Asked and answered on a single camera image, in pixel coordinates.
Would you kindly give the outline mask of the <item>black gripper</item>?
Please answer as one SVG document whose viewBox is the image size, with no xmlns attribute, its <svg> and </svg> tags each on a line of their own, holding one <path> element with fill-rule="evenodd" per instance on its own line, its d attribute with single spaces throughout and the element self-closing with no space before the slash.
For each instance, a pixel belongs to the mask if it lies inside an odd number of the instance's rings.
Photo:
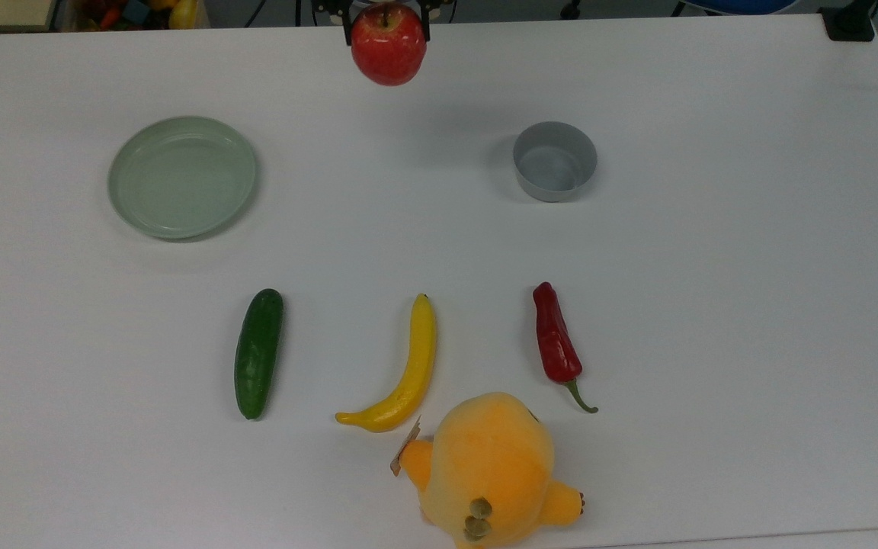
<svg viewBox="0 0 878 549">
<path fill-rule="evenodd" d="M 344 29 L 345 44 L 350 46 L 352 44 L 353 27 L 353 20 L 351 17 L 352 5 L 355 9 L 365 9 L 370 5 L 383 2 L 389 2 L 389 0 L 315 0 L 314 14 L 327 14 L 328 17 L 331 18 L 331 22 L 341 25 L 341 28 Z M 421 29 L 422 32 L 424 32 L 425 41 L 429 41 L 431 38 L 430 24 L 434 20 L 433 13 L 435 11 L 436 13 L 441 13 L 441 10 L 445 6 L 457 6 L 457 1 L 453 0 L 395 0 L 395 2 L 419 10 L 419 21 L 421 22 Z"/>
</svg>

